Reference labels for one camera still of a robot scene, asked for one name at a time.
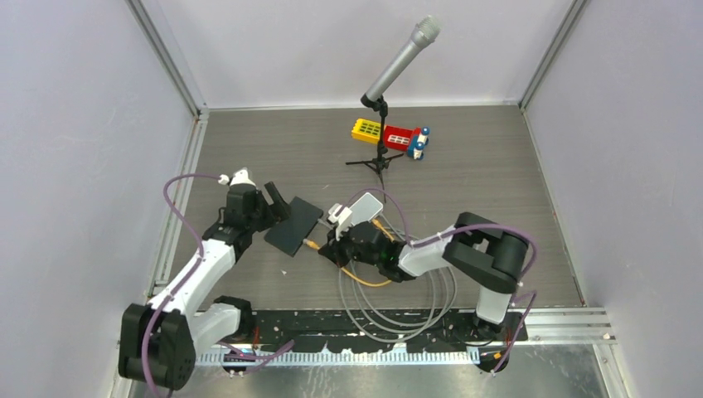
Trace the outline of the black network switch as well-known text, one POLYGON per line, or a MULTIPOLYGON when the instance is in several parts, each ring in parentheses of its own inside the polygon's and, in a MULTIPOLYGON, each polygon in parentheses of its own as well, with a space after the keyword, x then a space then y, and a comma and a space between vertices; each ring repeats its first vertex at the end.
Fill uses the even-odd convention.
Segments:
POLYGON ((289 203, 290 217, 272 227, 264 235, 264 240, 274 248, 294 257, 322 217, 321 208, 300 198, 294 197, 289 203))

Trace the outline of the white network switch box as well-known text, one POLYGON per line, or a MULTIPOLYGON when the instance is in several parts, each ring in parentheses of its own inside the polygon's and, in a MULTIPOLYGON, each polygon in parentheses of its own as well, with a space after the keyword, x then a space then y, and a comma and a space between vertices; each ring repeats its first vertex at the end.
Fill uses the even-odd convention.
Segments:
POLYGON ((376 219, 384 209, 384 204, 370 192, 365 192, 350 206, 350 225, 355 226, 365 221, 376 219))

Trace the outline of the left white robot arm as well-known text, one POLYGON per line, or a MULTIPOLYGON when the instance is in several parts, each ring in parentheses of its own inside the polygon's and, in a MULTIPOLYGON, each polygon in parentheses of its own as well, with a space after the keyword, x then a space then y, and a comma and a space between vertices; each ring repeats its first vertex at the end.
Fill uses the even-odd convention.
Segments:
POLYGON ((197 249, 177 277, 146 304, 129 305, 122 316, 118 372, 158 388, 182 389, 196 359, 229 338, 247 342, 255 331, 249 301, 220 296, 199 309, 216 282, 250 247, 255 233, 290 217, 290 205, 273 182, 261 191, 247 177, 231 178, 216 222, 196 238, 197 249))

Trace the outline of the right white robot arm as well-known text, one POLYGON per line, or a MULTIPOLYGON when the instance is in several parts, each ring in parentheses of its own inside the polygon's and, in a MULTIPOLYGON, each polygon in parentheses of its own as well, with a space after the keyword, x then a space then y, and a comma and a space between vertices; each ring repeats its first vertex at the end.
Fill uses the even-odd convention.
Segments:
POLYGON ((329 232, 318 253, 339 268, 352 261, 372 265, 396 283, 436 269, 460 271, 480 285, 473 329, 490 341, 506 330, 510 301, 536 262, 537 246, 514 227, 463 212, 444 231, 403 242, 363 221, 342 233, 329 232))

